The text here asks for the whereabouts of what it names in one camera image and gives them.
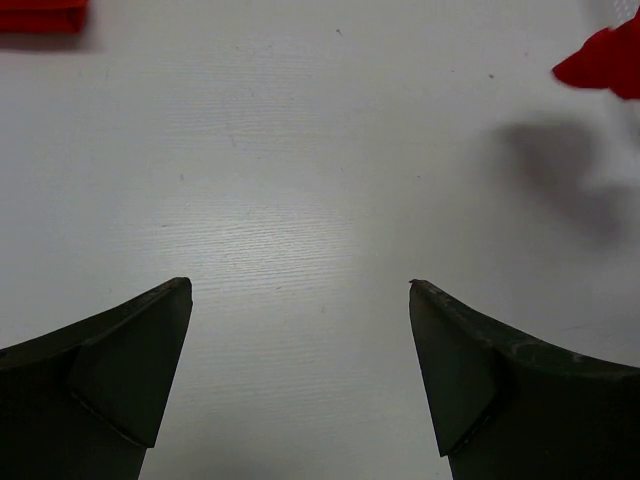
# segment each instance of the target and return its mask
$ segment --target white table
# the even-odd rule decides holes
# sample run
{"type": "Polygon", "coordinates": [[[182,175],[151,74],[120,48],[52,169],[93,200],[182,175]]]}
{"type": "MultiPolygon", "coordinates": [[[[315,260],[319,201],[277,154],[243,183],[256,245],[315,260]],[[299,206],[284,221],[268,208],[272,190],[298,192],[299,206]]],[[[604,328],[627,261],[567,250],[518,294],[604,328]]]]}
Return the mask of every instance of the white table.
{"type": "Polygon", "coordinates": [[[640,365],[640,160],[549,69],[555,0],[94,0],[0,39],[0,346],[178,275],[195,309],[143,479],[450,478],[426,278],[640,365]]]}

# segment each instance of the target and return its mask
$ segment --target red object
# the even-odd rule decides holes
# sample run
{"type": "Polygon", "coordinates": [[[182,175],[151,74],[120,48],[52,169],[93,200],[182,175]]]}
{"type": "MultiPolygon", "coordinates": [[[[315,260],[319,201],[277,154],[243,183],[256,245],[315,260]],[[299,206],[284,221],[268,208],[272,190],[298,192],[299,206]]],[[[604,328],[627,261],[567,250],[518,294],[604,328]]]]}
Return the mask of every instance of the red object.
{"type": "Polygon", "coordinates": [[[597,32],[553,74],[570,87],[609,89],[623,100],[640,99],[640,10],[620,27],[597,32]]]}
{"type": "Polygon", "coordinates": [[[88,0],[0,0],[0,32],[77,33],[88,0]]]}

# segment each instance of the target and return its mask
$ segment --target red cloth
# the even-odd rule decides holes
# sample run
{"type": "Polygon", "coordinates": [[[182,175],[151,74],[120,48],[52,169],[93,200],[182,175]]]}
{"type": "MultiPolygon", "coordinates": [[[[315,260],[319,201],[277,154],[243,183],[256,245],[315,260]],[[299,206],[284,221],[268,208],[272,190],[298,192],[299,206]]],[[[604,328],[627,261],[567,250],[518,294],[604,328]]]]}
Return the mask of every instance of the red cloth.
{"type": "Polygon", "coordinates": [[[0,32],[77,33],[88,0],[0,0],[0,32]]]}
{"type": "Polygon", "coordinates": [[[553,74],[570,87],[609,89],[623,100],[640,99],[640,10],[620,27],[597,32],[553,74]]]}

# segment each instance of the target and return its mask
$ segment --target table surface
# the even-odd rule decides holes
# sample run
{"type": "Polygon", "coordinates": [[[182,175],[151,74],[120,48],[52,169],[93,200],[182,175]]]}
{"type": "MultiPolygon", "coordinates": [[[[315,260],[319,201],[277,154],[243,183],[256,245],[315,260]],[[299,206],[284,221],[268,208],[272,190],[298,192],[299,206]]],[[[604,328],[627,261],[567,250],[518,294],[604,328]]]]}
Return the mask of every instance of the table surface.
{"type": "Polygon", "coordinates": [[[189,276],[142,479],[450,478],[416,277],[640,365],[633,107],[549,75],[598,2],[92,2],[0,38],[0,347],[189,276]]]}

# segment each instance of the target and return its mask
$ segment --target white surface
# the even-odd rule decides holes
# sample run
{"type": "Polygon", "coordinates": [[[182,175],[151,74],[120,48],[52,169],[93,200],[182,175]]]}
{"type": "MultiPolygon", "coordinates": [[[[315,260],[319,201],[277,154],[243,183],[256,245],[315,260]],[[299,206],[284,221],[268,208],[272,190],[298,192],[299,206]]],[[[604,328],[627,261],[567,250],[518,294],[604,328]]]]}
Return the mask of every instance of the white surface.
{"type": "Polygon", "coordinates": [[[583,3],[95,0],[76,48],[0,39],[0,346],[187,275],[143,479],[450,478],[410,279],[640,365],[640,162],[548,73],[583,3]]]}

